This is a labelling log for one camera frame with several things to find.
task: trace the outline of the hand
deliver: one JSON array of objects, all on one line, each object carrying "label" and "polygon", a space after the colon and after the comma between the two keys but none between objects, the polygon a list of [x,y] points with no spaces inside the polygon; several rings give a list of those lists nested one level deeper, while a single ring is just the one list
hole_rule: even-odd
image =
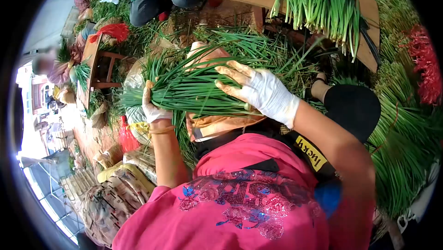
[{"label": "hand", "polygon": [[172,112],[159,109],[151,103],[151,88],[154,86],[152,81],[146,81],[146,87],[143,90],[142,109],[146,115],[146,122],[152,123],[154,120],[165,118],[172,119]]},{"label": "hand", "polygon": [[227,75],[241,84],[241,89],[215,81],[215,85],[226,94],[251,104],[263,115],[285,124],[289,129],[294,127],[300,99],[290,93],[284,84],[269,70],[254,70],[236,61],[226,63],[234,69],[217,66],[215,70]]}]

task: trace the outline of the denim jeans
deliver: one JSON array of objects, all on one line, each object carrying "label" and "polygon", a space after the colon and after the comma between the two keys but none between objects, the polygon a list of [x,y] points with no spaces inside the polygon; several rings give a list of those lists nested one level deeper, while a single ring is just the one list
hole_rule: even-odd
[{"label": "denim jeans", "polygon": [[168,11],[174,4],[180,8],[191,8],[201,0],[134,0],[131,3],[129,20],[132,25],[141,27],[153,18]]}]

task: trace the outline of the sequined floral design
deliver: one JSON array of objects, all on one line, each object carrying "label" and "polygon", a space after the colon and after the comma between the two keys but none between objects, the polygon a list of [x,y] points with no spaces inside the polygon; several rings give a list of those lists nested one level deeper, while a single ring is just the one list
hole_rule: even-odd
[{"label": "sequined floral design", "polygon": [[306,204],[313,224],[321,212],[307,188],[274,172],[251,169],[198,177],[183,186],[183,195],[180,210],[189,211],[207,201],[229,205],[223,212],[225,220],[217,226],[230,223],[239,229],[257,228],[268,239],[283,235],[283,218],[296,207]]}]

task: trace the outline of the wooden stool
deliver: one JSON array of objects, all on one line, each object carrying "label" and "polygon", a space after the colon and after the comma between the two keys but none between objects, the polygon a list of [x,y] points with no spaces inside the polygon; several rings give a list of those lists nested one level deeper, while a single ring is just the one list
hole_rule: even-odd
[{"label": "wooden stool", "polygon": [[[85,109],[89,109],[89,99],[90,99],[91,90],[109,88],[109,87],[121,87],[121,84],[119,82],[111,82],[112,69],[114,68],[115,59],[123,59],[125,56],[116,53],[99,51],[98,47],[102,40],[102,36],[103,35],[99,35],[97,41],[94,43],[90,42],[90,38],[92,36],[88,37],[88,39],[86,40],[85,50],[83,51],[83,56],[81,59],[82,61],[88,59],[86,64],[91,69],[89,78],[86,79],[86,85],[87,85],[86,91],[83,91],[81,87],[78,87],[77,89],[77,97],[80,99]],[[97,62],[101,57],[109,57],[111,58],[111,62],[109,64],[108,74],[106,78],[98,79],[95,77],[95,71],[97,70]]]}]

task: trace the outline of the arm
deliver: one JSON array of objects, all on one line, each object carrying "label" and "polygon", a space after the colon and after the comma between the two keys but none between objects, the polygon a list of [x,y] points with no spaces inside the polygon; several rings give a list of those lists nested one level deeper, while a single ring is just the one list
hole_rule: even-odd
[{"label": "arm", "polygon": [[151,88],[154,84],[146,82],[143,92],[142,108],[150,123],[152,143],[156,157],[157,184],[175,188],[189,181],[185,163],[180,153],[179,142],[171,129],[172,112],[155,107],[151,101]]},{"label": "arm", "polygon": [[342,177],[342,201],[329,220],[331,246],[368,247],[375,205],[375,170],[369,153],[351,133],[308,103],[292,95],[268,70],[253,70],[235,61],[216,70],[243,87],[216,81],[227,94],[250,103],[262,114],[296,130],[313,142]]}]

